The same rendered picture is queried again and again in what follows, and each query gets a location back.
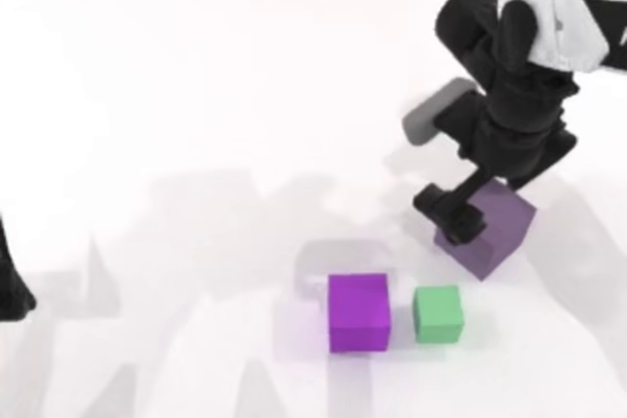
white background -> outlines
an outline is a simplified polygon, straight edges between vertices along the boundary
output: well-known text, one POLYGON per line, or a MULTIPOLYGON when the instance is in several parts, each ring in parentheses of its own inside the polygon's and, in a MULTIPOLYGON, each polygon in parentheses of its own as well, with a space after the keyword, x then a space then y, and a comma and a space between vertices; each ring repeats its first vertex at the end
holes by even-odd
POLYGON ((470 171, 401 128, 462 73, 444 1, 0 0, 0 208, 40 300, 0 328, 0 416, 624 417, 625 77, 578 78, 580 145, 481 284, 410 210, 470 171), (392 349, 331 358, 324 274, 364 270, 392 349), (450 283, 460 344, 414 346, 411 290, 450 283))

cube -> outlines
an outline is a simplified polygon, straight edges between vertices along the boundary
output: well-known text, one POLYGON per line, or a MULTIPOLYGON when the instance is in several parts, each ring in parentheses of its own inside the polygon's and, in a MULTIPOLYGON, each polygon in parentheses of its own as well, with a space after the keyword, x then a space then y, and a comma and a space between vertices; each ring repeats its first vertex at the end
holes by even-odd
POLYGON ((392 331, 387 275, 330 275, 328 321, 332 353, 387 350, 392 331))
POLYGON ((457 286, 419 287, 413 294, 413 325, 418 343, 456 343, 464 326, 457 286))
POLYGON ((487 227, 483 233, 469 244, 455 246, 438 230, 435 244, 483 281, 522 245, 536 209, 497 180, 487 183, 469 202, 484 213, 487 227))

block's top face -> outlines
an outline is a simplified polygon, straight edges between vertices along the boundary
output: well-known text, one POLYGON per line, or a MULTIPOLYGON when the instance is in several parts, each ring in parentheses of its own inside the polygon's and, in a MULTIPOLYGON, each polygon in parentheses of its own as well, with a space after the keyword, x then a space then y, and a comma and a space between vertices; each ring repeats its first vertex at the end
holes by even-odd
POLYGON ((328 308, 331 329, 390 328, 387 275, 330 275, 328 308))
POLYGON ((457 286, 416 288, 413 309, 422 327, 462 326, 464 323, 457 286))

small green cube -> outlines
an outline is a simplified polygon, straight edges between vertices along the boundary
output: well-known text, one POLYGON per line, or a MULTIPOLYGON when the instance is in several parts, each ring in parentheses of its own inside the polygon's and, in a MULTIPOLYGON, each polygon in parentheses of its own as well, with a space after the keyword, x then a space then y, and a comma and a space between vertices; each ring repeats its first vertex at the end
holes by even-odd
POLYGON ((463 330, 461 297, 457 286, 416 288, 413 327, 418 343, 456 343, 463 330))

dark purple cube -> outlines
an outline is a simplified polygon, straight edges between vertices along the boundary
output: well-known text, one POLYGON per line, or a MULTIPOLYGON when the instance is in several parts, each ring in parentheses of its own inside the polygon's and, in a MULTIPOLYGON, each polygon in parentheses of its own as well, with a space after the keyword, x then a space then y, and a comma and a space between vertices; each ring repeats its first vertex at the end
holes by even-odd
POLYGON ((453 246, 438 230, 435 244, 483 281, 522 245, 536 209, 497 180, 469 202, 485 215, 488 226, 483 233, 470 244, 453 246))
POLYGON ((330 275, 328 319, 331 352, 387 350, 392 332, 387 275, 330 275))

